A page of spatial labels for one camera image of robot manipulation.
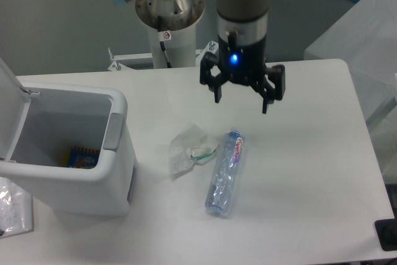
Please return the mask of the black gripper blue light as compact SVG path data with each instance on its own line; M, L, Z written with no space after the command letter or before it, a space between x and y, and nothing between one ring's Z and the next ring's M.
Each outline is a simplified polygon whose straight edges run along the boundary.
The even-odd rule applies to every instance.
M215 103L222 97L221 87L227 81L243 86L252 85L262 97L262 113L266 114L268 106L274 101L281 101L285 93L285 66L265 65L266 36L250 45L237 45L230 49L228 42L218 36L218 57L205 52L200 61L200 84L207 85L214 94ZM220 73L212 75L212 69L218 66Z

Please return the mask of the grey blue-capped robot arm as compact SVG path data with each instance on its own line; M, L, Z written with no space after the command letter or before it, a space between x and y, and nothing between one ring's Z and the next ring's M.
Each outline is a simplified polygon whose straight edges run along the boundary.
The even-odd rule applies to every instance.
M140 20L155 32L155 41L167 68L174 67L171 40L193 26L203 14L203 0L113 0L135 2ZM263 108L279 101L285 92L285 67L267 67L265 44L269 0L215 0L218 53L206 52L200 61L200 83L215 101L227 82L249 86L263 100Z

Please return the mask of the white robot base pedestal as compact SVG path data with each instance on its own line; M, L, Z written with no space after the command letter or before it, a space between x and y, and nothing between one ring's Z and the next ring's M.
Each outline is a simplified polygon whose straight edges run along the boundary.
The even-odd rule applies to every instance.
M148 30L155 69L195 66L203 0L136 0L135 10Z

